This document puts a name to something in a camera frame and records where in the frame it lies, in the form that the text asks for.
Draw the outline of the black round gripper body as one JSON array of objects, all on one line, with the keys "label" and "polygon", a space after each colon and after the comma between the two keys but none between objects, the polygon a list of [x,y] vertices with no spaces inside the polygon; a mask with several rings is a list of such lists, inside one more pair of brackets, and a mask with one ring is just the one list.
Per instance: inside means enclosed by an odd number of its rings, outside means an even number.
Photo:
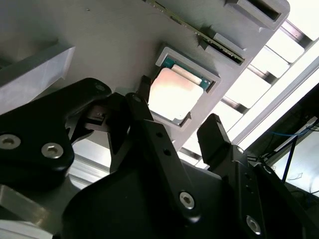
[{"label": "black round gripper body", "polygon": [[245,237],[233,179],[162,159],[124,165],[77,194],[63,215],[64,239],[229,239]]}]

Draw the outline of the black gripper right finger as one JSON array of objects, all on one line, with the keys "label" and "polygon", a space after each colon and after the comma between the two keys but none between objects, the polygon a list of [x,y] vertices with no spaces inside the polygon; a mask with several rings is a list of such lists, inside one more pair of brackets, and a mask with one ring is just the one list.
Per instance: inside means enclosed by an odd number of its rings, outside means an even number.
[{"label": "black gripper right finger", "polygon": [[232,144],[219,116],[211,114],[197,131],[208,170],[221,177],[222,239],[317,239],[318,226],[266,165],[249,164]]}]

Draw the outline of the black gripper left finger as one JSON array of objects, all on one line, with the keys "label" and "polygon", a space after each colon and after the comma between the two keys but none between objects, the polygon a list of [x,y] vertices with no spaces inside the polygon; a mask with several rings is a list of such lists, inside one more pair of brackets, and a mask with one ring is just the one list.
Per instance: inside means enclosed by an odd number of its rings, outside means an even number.
[{"label": "black gripper left finger", "polygon": [[124,165],[179,159],[145,99],[86,78],[1,115],[1,183],[28,191],[60,188],[75,158],[73,143],[94,131],[109,137],[109,175]]}]

